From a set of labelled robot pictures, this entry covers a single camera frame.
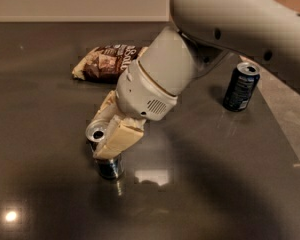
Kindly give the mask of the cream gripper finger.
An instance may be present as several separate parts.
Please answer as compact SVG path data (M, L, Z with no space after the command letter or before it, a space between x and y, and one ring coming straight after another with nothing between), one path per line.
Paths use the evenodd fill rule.
M95 159L113 159L137 143L144 135L145 119L114 115L106 128L105 138L93 152Z
M96 120L110 121L113 117L119 115L118 106L116 103L116 93L114 90L110 91L99 110L95 115Z

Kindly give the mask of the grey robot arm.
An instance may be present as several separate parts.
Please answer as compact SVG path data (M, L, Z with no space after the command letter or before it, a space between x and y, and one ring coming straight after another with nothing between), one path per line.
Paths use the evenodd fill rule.
M170 0L166 27L121 74L86 130L103 130L93 153L112 159L134 145L148 120L162 119L178 95L211 71L199 48L234 52L300 93L300 15L275 0Z

